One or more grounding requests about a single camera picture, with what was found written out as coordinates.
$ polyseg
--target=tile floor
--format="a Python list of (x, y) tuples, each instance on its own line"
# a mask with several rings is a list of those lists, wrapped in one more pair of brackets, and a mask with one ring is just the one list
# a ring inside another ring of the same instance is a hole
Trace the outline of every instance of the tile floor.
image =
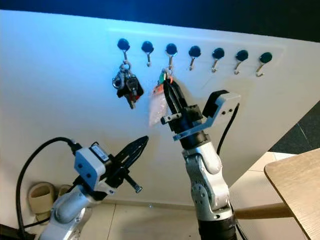
[[(267, 163), (292, 154), (267, 152), (230, 188), (235, 209), (281, 202), (263, 172)], [(305, 240), (291, 218), (240, 220), (249, 240)], [(39, 233), (43, 227), (34, 227)], [(84, 226), (81, 240), (200, 240), (193, 210), (100, 204)]]

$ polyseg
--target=floor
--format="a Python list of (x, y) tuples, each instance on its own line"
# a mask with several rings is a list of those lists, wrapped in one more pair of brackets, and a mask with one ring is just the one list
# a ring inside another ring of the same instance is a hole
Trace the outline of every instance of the floor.
[[(293, 154), (267, 152), (230, 188), (235, 209), (281, 202), (263, 172), (267, 163)], [(240, 220), (249, 240), (306, 240), (291, 218)], [(31, 229), (41, 232), (43, 226)], [(195, 212), (152, 206), (100, 204), (84, 226), (81, 240), (200, 240)]]
[(320, 101), (269, 151), (301, 154), (320, 148)]

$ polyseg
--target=white panel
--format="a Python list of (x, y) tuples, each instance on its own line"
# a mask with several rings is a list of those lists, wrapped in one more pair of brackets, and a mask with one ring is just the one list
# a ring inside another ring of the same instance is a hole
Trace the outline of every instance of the white panel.
[[(0, 202), (6, 198), (0, 221), (11, 219), (11, 225), (16, 222), (12, 186), (19, 171), (36, 147), (56, 136), (74, 138), (84, 146), (98, 141), (116, 154), (127, 143), (149, 135), (145, 152), (131, 168), (143, 191), (135, 194), (125, 183), (112, 198), (192, 204), (180, 144), (173, 142), (168, 126), (148, 127), (149, 96), (168, 64), (164, 52), (168, 43), (177, 45), (174, 74), (190, 105), (202, 109), (209, 94), (221, 89), (241, 95), (238, 116), (221, 149), (229, 185), (320, 99), (319, 43), (58, 14), (0, 13)], [(128, 59), (145, 91), (134, 110), (116, 96), (111, 83), (123, 59), (116, 46), (120, 37), (130, 42)], [(154, 46), (152, 67), (146, 66), (141, 50), (145, 40)], [(202, 55), (189, 71), (192, 45), (199, 45)], [(218, 47), (224, 48), (225, 57), (211, 73), (211, 53)], [(248, 50), (249, 59), (234, 75), (234, 56), (241, 49)], [(265, 76), (255, 77), (258, 58), (267, 51), (273, 60), (262, 68)], [(223, 130), (223, 126), (208, 129), (215, 146)], [(35, 159), (26, 179), (70, 184), (76, 177), (73, 163), (68, 148), (57, 143)], [(8, 172), (14, 181), (10, 185), (3, 181)]]

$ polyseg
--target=bunch of keys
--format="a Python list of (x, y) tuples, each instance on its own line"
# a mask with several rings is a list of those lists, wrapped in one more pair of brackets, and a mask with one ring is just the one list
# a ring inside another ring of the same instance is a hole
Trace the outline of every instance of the bunch of keys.
[(124, 60), (119, 69), (119, 72), (112, 80), (112, 85), (117, 89), (118, 98), (124, 96), (130, 108), (134, 109), (136, 107), (135, 103), (144, 94), (144, 90), (136, 75), (131, 72), (131, 64), (128, 60)]

